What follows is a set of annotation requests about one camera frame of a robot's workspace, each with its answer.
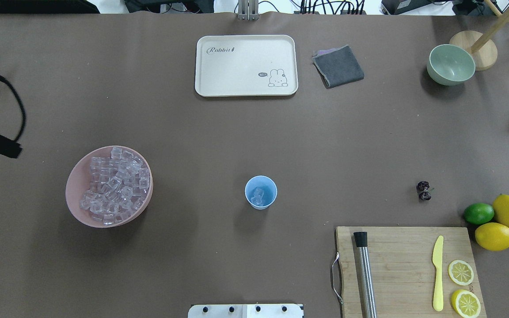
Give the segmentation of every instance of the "lemon slice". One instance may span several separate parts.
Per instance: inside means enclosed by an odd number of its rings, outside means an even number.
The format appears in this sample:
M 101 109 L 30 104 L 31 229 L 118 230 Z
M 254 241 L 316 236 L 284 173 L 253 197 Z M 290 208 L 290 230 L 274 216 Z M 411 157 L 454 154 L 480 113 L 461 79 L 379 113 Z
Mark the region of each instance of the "lemon slice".
M 455 284 L 467 286 L 475 279 L 475 272 L 468 262 L 454 260 L 449 264 L 449 277 Z
M 476 318 L 480 314 L 480 301 L 468 290 L 459 289 L 451 296 L 453 309 L 463 318 Z

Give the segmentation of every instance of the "green bowl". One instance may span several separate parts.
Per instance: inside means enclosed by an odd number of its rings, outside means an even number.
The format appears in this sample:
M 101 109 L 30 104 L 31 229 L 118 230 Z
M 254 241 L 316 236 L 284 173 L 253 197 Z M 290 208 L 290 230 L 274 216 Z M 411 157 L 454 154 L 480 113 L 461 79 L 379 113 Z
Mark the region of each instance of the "green bowl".
M 429 54 L 428 74 L 441 85 L 457 85 L 475 74 L 475 60 L 458 46 L 442 44 Z

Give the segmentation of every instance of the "yellow knife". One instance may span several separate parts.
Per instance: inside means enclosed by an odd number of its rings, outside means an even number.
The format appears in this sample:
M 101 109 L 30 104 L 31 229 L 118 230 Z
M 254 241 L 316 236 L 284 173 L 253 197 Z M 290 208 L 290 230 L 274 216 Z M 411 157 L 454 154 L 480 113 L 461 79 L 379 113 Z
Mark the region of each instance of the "yellow knife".
M 443 310 L 443 277 L 441 268 L 443 267 L 443 237 L 440 235 L 433 247 L 432 256 L 433 265 L 435 265 L 435 289 L 433 291 L 433 309 Z

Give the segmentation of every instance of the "green lime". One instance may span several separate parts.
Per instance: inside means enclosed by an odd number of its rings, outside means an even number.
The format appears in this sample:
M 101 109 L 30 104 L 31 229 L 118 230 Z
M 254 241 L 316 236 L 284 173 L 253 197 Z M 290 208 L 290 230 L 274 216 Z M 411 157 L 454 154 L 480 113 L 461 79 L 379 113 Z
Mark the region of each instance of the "green lime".
M 465 209 L 465 220 L 472 224 L 484 224 L 490 222 L 494 217 L 492 205 L 485 203 L 475 203 Z

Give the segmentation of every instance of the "cutting board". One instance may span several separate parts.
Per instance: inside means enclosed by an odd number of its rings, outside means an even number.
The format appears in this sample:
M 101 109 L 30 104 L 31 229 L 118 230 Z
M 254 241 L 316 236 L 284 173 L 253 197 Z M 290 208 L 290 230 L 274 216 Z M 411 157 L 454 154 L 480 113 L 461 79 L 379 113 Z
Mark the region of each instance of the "cutting board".
M 352 235 L 359 231 L 368 232 L 370 271 L 379 318 L 460 318 L 451 306 L 451 294 L 458 289 L 467 289 L 477 295 L 482 305 L 479 318 L 486 318 L 471 241 L 465 227 L 339 226 L 336 234 L 344 318 L 362 317 L 356 271 L 359 260 Z M 437 312 L 432 307 L 435 285 L 432 253 L 439 235 L 444 237 L 444 308 Z M 460 286 L 449 278 L 447 268 L 456 259 L 468 262 L 475 272 L 475 279 L 469 286 Z

